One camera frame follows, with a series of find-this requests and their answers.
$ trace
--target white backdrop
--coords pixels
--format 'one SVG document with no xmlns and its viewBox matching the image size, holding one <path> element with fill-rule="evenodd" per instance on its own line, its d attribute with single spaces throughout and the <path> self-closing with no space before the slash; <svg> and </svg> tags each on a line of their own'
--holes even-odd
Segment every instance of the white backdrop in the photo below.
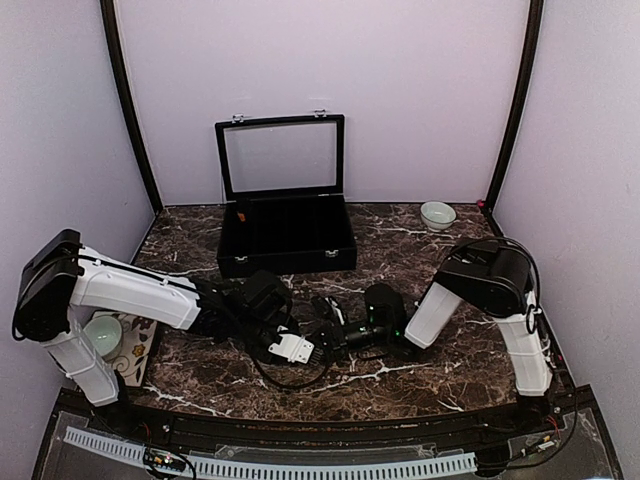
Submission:
<svg viewBox="0 0 640 480">
<path fill-rule="evenodd" d="M 347 116 L 348 200 L 484 197 L 528 4 L 120 0 L 130 81 L 164 202 L 222 201 L 215 122 L 316 108 Z"/>
</svg>

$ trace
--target box lid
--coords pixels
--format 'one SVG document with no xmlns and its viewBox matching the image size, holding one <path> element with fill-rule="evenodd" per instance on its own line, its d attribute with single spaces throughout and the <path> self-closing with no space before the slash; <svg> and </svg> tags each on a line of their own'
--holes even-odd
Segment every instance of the box lid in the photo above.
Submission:
<svg viewBox="0 0 640 480">
<path fill-rule="evenodd" d="M 227 200 L 341 194 L 344 115 L 216 123 Z"/>
</svg>

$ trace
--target white wall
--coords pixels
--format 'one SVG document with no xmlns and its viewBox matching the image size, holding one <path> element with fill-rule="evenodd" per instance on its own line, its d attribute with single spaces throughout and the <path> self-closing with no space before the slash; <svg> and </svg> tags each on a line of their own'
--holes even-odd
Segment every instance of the white wall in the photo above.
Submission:
<svg viewBox="0 0 640 480">
<path fill-rule="evenodd" d="M 316 108 L 347 116 L 347 199 L 484 197 L 527 0 L 118 4 L 165 203 L 221 202 L 215 122 Z"/>
<path fill-rule="evenodd" d="M 640 478 L 640 4 L 547 2 L 497 208 L 542 269 L 542 302 Z"/>
<path fill-rule="evenodd" d="M 31 477 L 62 375 L 9 334 L 24 264 L 58 231 L 130 259 L 152 221 L 111 74 L 97 1 L 0 7 L 0 449 Z"/>
</svg>

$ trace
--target robotic arm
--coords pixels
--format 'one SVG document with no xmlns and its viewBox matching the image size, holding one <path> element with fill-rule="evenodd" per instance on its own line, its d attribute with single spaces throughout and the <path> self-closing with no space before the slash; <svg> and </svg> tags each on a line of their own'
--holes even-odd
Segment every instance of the robotic arm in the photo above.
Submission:
<svg viewBox="0 0 640 480">
<path fill-rule="evenodd" d="M 518 393 L 544 396 L 552 380 L 549 340 L 541 339 L 536 328 L 535 315 L 540 311 L 530 281 L 531 267 L 531 256 L 511 240 L 459 243 L 436 272 L 405 337 L 420 348 L 431 346 L 460 303 L 466 301 L 498 324 L 511 356 Z"/>
<path fill-rule="evenodd" d="M 129 313 L 214 337 L 221 330 L 239 329 L 247 349 L 263 361 L 275 357 L 307 363 L 314 350 L 280 311 L 290 301 L 288 289 L 266 272 L 254 275 L 241 291 L 224 295 L 184 277 L 112 260 L 83 246 L 73 230 L 61 232 L 26 265 L 20 292 L 14 338 L 40 342 L 97 407 L 118 400 L 118 381 L 85 335 L 73 306 Z M 220 318 L 229 323 L 229 317 L 234 322 L 221 328 Z"/>
</svg>

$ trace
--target perforated white strip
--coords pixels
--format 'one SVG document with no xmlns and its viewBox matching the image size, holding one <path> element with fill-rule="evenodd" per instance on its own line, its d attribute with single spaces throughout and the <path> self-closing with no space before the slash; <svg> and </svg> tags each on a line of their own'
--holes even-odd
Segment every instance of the perforated white strip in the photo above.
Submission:
<svg viewBox="0 0 640 480">
<path fill-rule="evenodd" d="M 144 447 L 135 443 L 104 437 L 74 427 L 67 427 L 66 443 L 128 465 L 143 467 Z M 442 458 L 371 465 L 272 465 L 232 462 L 188 455 L 199 479 L 243 480 L 422 480 L 444 478 L 477 470 L 475 454 L 465 453 Z M 190 477 L 187 469 L 183 477 Z"/>
</svg>

